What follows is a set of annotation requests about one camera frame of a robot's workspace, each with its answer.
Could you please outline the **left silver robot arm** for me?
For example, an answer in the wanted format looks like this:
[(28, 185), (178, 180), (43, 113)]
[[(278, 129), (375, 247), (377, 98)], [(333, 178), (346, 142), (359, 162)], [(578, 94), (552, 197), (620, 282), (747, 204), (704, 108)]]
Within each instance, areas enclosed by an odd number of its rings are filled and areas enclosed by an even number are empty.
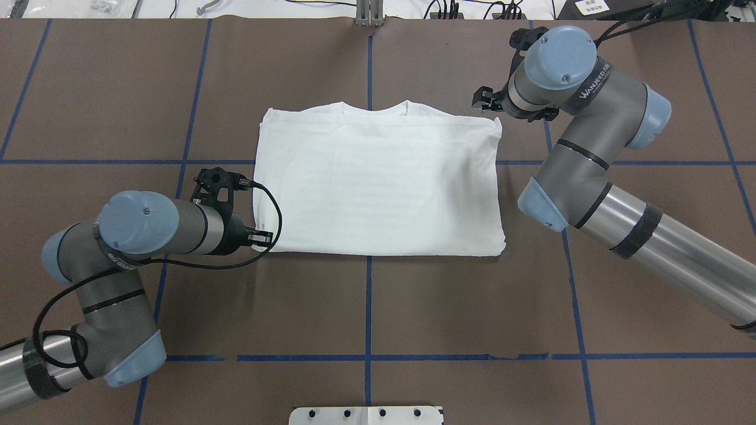
[(261, 247), (258, 261), (278, 242), (281, 227), (246, 226), (234, 212), (238, 191), (270, 190), (245, 175), (202, 169), (189, 201), (153, 191), (122, 191), (91, 221), (50, 237), (41, 263), (65, 288), (36, 317), (30, 336), (2, 347), (2, 414), (67, 393), (101, 378), (110, 387), (143, 379), (167, 360), (161, 331), (139, 269), (149, 264), (211, 269), (171, 254), (226, 256)]

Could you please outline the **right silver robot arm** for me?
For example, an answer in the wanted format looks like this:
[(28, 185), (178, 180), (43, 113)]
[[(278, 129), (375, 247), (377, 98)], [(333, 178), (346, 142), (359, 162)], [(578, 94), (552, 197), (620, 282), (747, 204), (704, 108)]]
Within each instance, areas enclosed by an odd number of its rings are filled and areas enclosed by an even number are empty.
[(622, 151), (663, 132), (669, 100), (600, 57), (599, 41), (579, 27), (520, 28), (510, 46), (507, 83), (482, 86), (472, 106), (528, 121), (572, 118), (519, 209), (557, 233), (582, 231), (754, 338), (754, 265), (612, 181)]

